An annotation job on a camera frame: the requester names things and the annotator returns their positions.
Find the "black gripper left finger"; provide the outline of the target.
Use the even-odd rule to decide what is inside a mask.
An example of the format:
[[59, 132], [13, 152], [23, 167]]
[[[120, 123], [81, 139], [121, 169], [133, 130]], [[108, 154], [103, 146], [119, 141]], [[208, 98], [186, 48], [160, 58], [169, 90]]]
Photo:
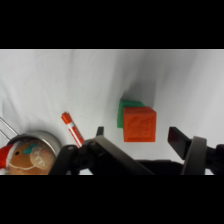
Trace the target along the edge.
[[85, 140], [78, 148], [65, 145], [61, 148], [49, 172], [50, 175], [79, 175], [88, 169], [93, 175], [153, 175], [153, 172], [124, 153], [104, 137], [104, 128], [96, 136]]

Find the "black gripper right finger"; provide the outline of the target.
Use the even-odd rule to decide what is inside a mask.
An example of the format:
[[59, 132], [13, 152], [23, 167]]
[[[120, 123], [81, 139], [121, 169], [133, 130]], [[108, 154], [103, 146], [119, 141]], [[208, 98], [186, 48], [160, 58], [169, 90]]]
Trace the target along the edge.
[[176, 127], [169, 128], [167, 141], [184, 161], [182, 175], [204, 175], [206, 169], [224, 175], [224, 144], [211, 148], [205, 138], [190, 139]]

